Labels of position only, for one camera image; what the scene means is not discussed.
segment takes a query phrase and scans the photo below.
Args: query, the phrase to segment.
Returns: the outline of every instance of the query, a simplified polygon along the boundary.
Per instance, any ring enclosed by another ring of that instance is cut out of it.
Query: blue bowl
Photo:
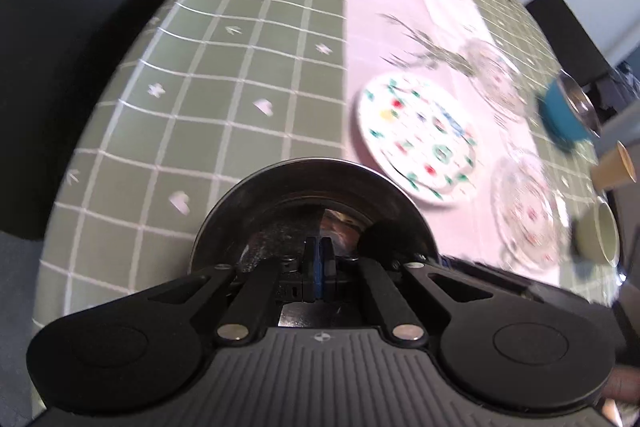
[[[543,117],[554,133],[570,142],[598,137],[600,122],[591,100],[572,77],[561,71],[549,84]]]

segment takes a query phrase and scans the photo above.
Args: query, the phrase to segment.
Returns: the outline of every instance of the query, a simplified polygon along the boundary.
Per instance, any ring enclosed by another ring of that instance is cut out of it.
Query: white heart pattern
[[[269,100],[261,98],[260,100],[256,100],[254,102],[255,107],[260,109],[265,115],[273,116],[273,106]]]
[[[322,55],[329,55],[332,52],[332,49],[326,44],[317,44],[316,50],[318,50]]]
[[[80,171],[78,169],[69,169],[66,172],[66,183],[67,185],[72,185],[74,182],[78,183],[78,176],[76,174],[79,174]]]
[[[178,209],[178,212],[181,214],[188,216],[191,209],[189,208],[189,197],[183,190],[178,190],[178,192],[174,192],[169,197],[169,202]]]

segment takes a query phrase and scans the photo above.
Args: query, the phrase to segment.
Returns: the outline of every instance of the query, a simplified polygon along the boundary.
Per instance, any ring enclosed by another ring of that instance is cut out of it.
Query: black chair
[[[526,6],[563,70],[578,84],[602,80],[611,67],[564,0],[532,0]]]
[[[164,0],[0,0],[0,230],[44,236],[76,142]]]

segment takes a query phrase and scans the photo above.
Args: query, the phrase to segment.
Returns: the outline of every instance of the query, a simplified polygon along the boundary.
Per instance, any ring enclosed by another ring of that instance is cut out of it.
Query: white grid pattern
[[[175,5],[171,11],[169,12],[168,16],[166,17],[166,19],[164,20],[163,25],[168,25],[169,22],[171,22],[173,16],[175,15],[175,13],[179,10],[178,6]],[[217,22],[217,19],[213,20],[211,24],[214,24],[215,22]],[[161,32],[156,32],[156,34],[153,36],[151,42],[149,43],[148,47],[146,48],[142,59],[146,60],[148,59],[148,57],[151,55],[151,53],[153,52],[154,48],[156,47],[156,44],[158,43],[160,37],[161,37],[162,33]],[[142,71],[143,67],[144,67],[144,63],[142,61],[139,61],[139,63],[136,65],[136,68],[132,74],[132,77],[129,81],[129,84],[127,84],[127,87],[125,89],[125,92],[123,93],[123,98],[126,99],[129,96],[130,91],[132,90],[132,88],[135,85],[135,81],[138,77],[138,75],[140,74],[140,72]],[[94,166],[92,168],[91,174],[89,175],[89,179],[87,182],[87,186],[85,188],[85,192],[84,192],[84,197],[82,198],[82,205],[80,208],[80,215],[78,217],[78,223],[76,224],[76,233],[74,234],[74,240],[73,240],[73,245],[72,245],[72,249],[71,249],[71,254],[70,254],[70,259],[69,259],[69,266],[68,266],[68,271],[66,271],[67,273],[67,281],[66,281],[66,289],[65,289],[65,302],[64,302],[64,307],[63,307],[63,314],[64,315],[68,315],[70,312],[70,308],[71,308],[71,294],[72,294],[72,284],[73,284],[73,274],[75,273],[75,268],[76,268],[76,260],[78,257],[78,247],[79,247],[79,243],[80,243],[80,236],[81,236],[81,232],[82,232],[82,226],[84,225],[84,219],[85,216],[87,215],[87,211],[88,211],[88,204],[89,204],[89,200],[91,198],[92,192],[93,192],[93,188],[95,185],[95,181],[97,179],[98,176],[98,170],[100,169],[100,163],[102,162],[102,158],[104,157],[103,152],[106,150],[109,141],[111,139],[111,135],[113,134],[113,131],[116,127],[116,124],[118,122],[118,118],[120,116],[120,114],[122,113],[122,109],[125,106],[121,103],[119,103],[116,106],[116,109],[114,110],[113,116],[111,117],[111,121],[107,127],[107,130],[105,131],[104,137],[102,138],[102,141],[100,143],[100,147],[98,150],[98,153],[96,155],[96,159],[94,162]],[[152,179],[155,183],[155,178],[157,178],[157,172],[155,175],[152,175]],[[137,254],[138,257],[136,259],[136,264],[137,264],[137,260],[140,256],[140,248],[138,246],[138,244],[142,243],[142,230],[138,231],[138,235],[136,236],[136,249],[137,249]],[[135,278],[136,272],[137,272],[137,266],[134,267],[133,266],[134,263],[132,263],[132,267],[131,267],[131,272],[129,275],[129,286],[131,286],[131,278]]]
[[[224,12],[224,9],[226,7],[226,5],[228,4],[229,0],[222,0],[222,2],[220,3],[220,5],[218,6],[218,9],[216,11],[217,15],[220,15]],[[215,31],[216,27],[218,26],[218,22],[220,21],[219,18],[213,18],[211,20],[211,22],[209,23],[209,27],[207,28],[207,30],[205,31],[205,41],[207,39],[210,38],[210,36],[213,35],[213,32]],[[156,182],[158,180],[158,172],[159,172],[159,166],[162,163],[162,160],[164,158],[164,154],[166,153],[166,148],[169,144],[169,140],[171,138],[172,135],[172,131],[174,129],[175,126],[175,121],[176,121],[176,117],[178,115],[178,112],[180,111],[180,107],[182,106],[182,102],[184,101],[184,97],[187,94],[187,90],[189,89],[189,85],[191,84],[191,75],[195,72],[196,68],[198,67],[198,64],[200,63],[200,60],[202,59],[202,55],[204,55],[204,51],[206,49],[206,42],[201,42],[192,61],[191,61],[191,65],[189,66],[189,70],[187,71],[187,76],[184,78],[184,80],[182,81],[182,87],[180,88],[180,91],[178,93],[178,97],[175,100],[174,103],[174,108],[172,108],[172,112],[170,115],[170,118],[166,124],[166,128],[164,131],[164,136],[162,136],[162,140],[160,142],[160,146],[158,148],[158,155],[156,156],[156,162],[154,165],[154,169],[153,172],[151,174],[151,177],[149,179],[149,183],[148,183],[148,187],[146,189],[146,195],[145,195],[145,200],[143,202],[143,206],[142,206],[142,215],[140,217],[140,225],[142,227],[144,227],[146,225],[146,221],[148,219],[148,214],[149,214],[149,209],[151,207],[151,200],[153,198],[153,194],[154,194],[154,189],[156,187]],[[215,185],[217,187],[217,181],[213,181],[212,182],[212,186]],[[131,291],[133,291],[133,289],[135,288],[136,285],[136,275],[138,273],[138,264],[140,261],[140,250],[142,248],[142,240],[143,240],[143,231],[142,230],[138,230],[137,236],[136,236],[136,243],[134,245],[134,251],[133,251],[133,260],[131,263],[131,270],[129,273],[129,289]]]
[[[235,184],[239,181],[238,178],[233,178],[233,177],[225,176],[224,174],[222,174],[222,167],[225,162],[226,150],[228,149],[228,146],[229,146],[231,131],[233,128],[241,128],[244,130],[250,130],[252,132],[258,132],[266,135],[280,137],[282,138],[282,143],[283,143],[282,149],[287,153],[287,155],[289,154],[292,139],[296,141],[316,144],[319,146],[330,146],[338,150],[344,149],[344,146],[341,142],[333,142],[330,140],[317,139],[317,138],[308,137],[308,136],[299,136],[298,134],[294,134],[292,129],[292,121],[293,121],[292,117],[295,111],[295,101],[298,99],[298,97],[311,98],[316,100],[322,100],[323,102],[335,103],[340,107],[345,106],[344,100],[338,100],[338,99],[330,98],[327,96],[318,95],[315,93],[301,92],[298,89],[300,87],[300,70],[301,70],[303,61],[322,64],[323,66],[331,67],[340,71],[344,70],[344,68],[339,64],[325,62],[323,60],[316,60],[314,58],[306,58],[302,56],[304,53],[307,35],[315,35],[319,38],[332,39],[333,41],[340,42],[340,44],[344,43],[344,39],[342,39],[341,36],[331,36],[331,35],[325,35],[322,33],[310,31],[308,29],[310,14],[312,12],[318,12],[323,14],[327,13],[331,16],[334,16],[338,19],[343,20],[344,17],[341,14],[328,13],[328,12],[323,12],[321,10],[313,9],[311,7],[312,0],[304,0],[303,5],[293,3],[293,2],[287,2],[285,0],[277,0],[278,2],[283,2],[285,4],[292,4],[294,6],[299,6],[303,10],[302,11],[303,19],[300,27],[289,26],[289,25],[280,23],[278,21],[268,21],[269,23],[273,23],[278,26],[296,29],[299,32],[298,42],[296,45],[296,54],[290,55],[290,54],[286,54],[276,50],[262,48],[256,45],[258,38],[260,36],[262,26],[264,22],[267,22],[265,17],[272,0],[261,0],[262,5],[260,8],[260,12],[258,14],[258,18],[244,18],[244,17],[237,17],[237,16],[231,16],[231,15],[225,16],[224,11],[225,11],[226,5],[229,3],[229,0],[221,0],[217,9],[213,13],[204,13],[204,12],[200,12],[199,10],[192,9],[188,6],[185,6],[184,1],[185,0],[175,0],[175,2],[172,2],[171,6],[163,7],[161,11],[164,12],[166,16],[164,17],[164,21],[162,22],[162,25],[158,26],[158,23],[160,22],[161,18],[154,17],[153,19],[151,19],[151,21],[147,25],[147,29],[142,33],[143,40],[145,38],[147,40],[150,40],[146,45],[146,49],[143,52],[142,57],[138,58],[137,60],[130,60],[128,62],[123,62],[119,66],[119,70],[121,70],[122,68],[131,68],[132,70],[128,83],[121,97],[118,100],[113,102],[107,101],[107,102],[100,102],[97,104],[98,107],[114,106],[114,111],[111,116],[111,120],[107,126],[107,130],[104,132],[104,135],[102,136],[99,146],[97,148],[77,148],[76,149],[77,155],[95,155],[93,166],[91,167],[91,170],[88,176],[88,181],[87,181],[86,187],[84,188],[84,193],[83,193],[84,195],[82,196],[81,203],[69,204],[69,203],[62,203],[59,201],[55,203],[55,206],[57,208],[65,208],[66,210],[72,210],[73,212],[78,213],[78,220],[76,222],[75,233],[72,241],[70,258],[68,261],[68,268],[65,269],[63,267],[57,266],[56,264],[46,260],[42,261],[43,267],[53,270],[57,273],[62,273],[66,275],[66,288],[65,288],[65,299],[63,303],[63,314],[68,314],[71,311],[72,285],[74,281],[81,280],[84,282],[90,282],[97,286],[111,289],[113,291],[118,291],[120,293],[134,292],[136,288],[136,279],[138,277],[138,266],[140,263],[140,254],[142,251],[143,237],[146,232],[151,232],[158,235],[164,235],[166,237],[177,237],[177,238],[186,239],[189,241],[194,240],[195,235],[193,233],[181,232],[179,230],[171,230],[166,228],[152,227],[147,223],[149,212],[152,206],[154,189],[155,189],[156,182],[158,180],[159,173],[170,172],[174,174],[181,174],[184,176],[192,176],[194,178],[209,180],[210,191],[208,195],[207,208],[212,207],[213,203],[215,202],[215,197],[218,194],[220,182]],[[191,10],[196,13],[203,13],[205,15],[212,17],[202,39],[185,38],[183,36],[176,35],[167,29],[170,26],[176,14],[181,9]],[[233,19],[251,20],[255,22],[254,30],[252,32],[252,35],[248,44],[233,44],[229,42],[219,42],[219,41],[211,40],[211,37],[216,27],[220,24],[220,22],[225,20],[225,17],[232,17]],[[156,45],[161,39],[161,36],[164,34],[171,35],[174,38],[183,39],[185,41],[192,41],[197,43],[197,46],[195,48],[196,51],[191,59],[191,62],[188,68],[186,68],[187,71],[167,70],[165,68],[161,68],[159,66],[149,63],[148,61],[149,57],[152,55],[154,49],[156,48]],[[229,76],[217,76],[217,75],[211,75],[211,74],[199,74],[195,72],[196,68],[198,67],[204,55],[204,51],[207,49],[207,46],[209,44],[213,44],[217,46],[239,47],[239,48],[244,48],[246,50],[246,52],[244,53],[244,59],[242,60],[239,76],[237,78],[229,77]],[[271,84],[265,84],[263,82],[257,82],[254,80],[247,80],[245,78],[247,76],[249,66],[251,65],[252,55],[254,53],[254,50],[263,50],[273,54],[282,55],[283,57],[290,57],[295,60],[290,89],[287,87],[273,86]],[[139,107],[136,104],[130,103],[128,101],[138,81],[138,78],[142,73],[143,68],[145,67],[153,68],[158,71],[164,71],[166,73],[171,73],[171,74],[180,76],[182,78],[181,84],[179,84],[180,87],[177,93],[177,97],[173,103],[173,107],[170,112],[149,110],[144,107]],[[191,116],[184,116],[179,114],[180,108],[186,97],[186,93],[188,92],[192,78],[214,78],[217,80],[224,80],[224,81],[235,83],[231,104],[227,114],[227,120],[191,117]],[[242,123],[236,123],[233,121],[233,119],[236,117],[236,112],[238,111],[239,102],[242,95],[242,86],[244,84],[264,87],[267,89],[286,92],[290,94],[289,106],[287,106],[286,128],[284,132],[246,125]],[[146,163],[138,160],[132,160],[129,158],[125,158],[125,157],[114,155],[113,153],[107,152],[106,149],[109,146],[111,136],[113,136],[114,130],[116,128],[116,125],[118,123],[118,120],[120,119],[120,116],[124,108],[132,108],[137,112],[147,113],[147,114],[151,114],[151,115],[166,119],[164,132],[162,133],[162,138],[158,146],[158,151],[156,152],[155,160],[153,163]],[[170,142],[170,139],[172,137],[172,132],[173,132],[175,123],[177,121],[194,121],[199,123],[210,123],[210,124],[218,124],[218,125],[224,126],[223,136],[220,142],[220,148],[218,150],[216,166],[213,169],[213,172],[170,168],[162,165],[164,155],[166,154],[166,150]],[[108,158],[114,162],[130,164],[132,166],[136,166],[138,168],[143,168],[143,169],[147,169],[148,171],[151,171],[151,174],[148,177],[148,183],[146,185],[146,189],[144,192],[144,198],[142,202],[142,211],[141,211],[140,219],[138,220],[138,222],[119,219],[117,217],[108,216],[105,214],[101,214],[100,212],[95,212],[94,210],[89,209],[88,207],[89,201],[96,184],[98,172],[100,171],[100,165],[102,163],[103,158]],[[128,229],[136,230],[136,235],[134,240],[134,249],[132,252],[131,265],[130,265],[129,276],[127,279],[126,287],[114,285],[113,283],[110,283],[110,282],[96,280],[92,277],[88,277],[75,272],[76,262],[78,260],[78,254],[79,254],[79,243],[80,243],[80,238],[82,234],[82,227],[84,226],[86,216],[90,216],[91,218],[97,219],[100,221],[105,221],[106,223],[111,223],[121,227],[126,227]]]

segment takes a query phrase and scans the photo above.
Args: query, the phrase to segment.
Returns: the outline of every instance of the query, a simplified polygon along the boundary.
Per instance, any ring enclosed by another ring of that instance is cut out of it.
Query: table
[[[351,104],[363,82],[391,68],[384,57],[392,49],[382,49],[382,38],[367,47],[362,32],[378,31],[382,19],[371,16],[374,4],[360,1],[168,0],[118,68],[68,166],[47,230],[35,330],[185,274],[204,217],[251,172],[304,156],[369,162],[358,150]],[[380,3],[428,28],[436,10],[419,1]],[[520,4],[473,1],[479,24],[524,74],[532,102],[559,68],[545,38]],[[473,102],[477,95],[456,71],[437,71],[458,85],[461,102]],[[577,215],[594,199],[593,149],[581,144],[562,153],[534,105],[527,107],[523,139]],[[495,133],[495,123],[489,119],[482,131]],[[443,253],[482,257],[474,216],[486,197],[484,190],[472,206],[424,209]],[[470,233],[451,234],[452,223]],[[447,235],[461,240],[447,242]],[[608,302],[613,275],[566,252],[552,282]]]

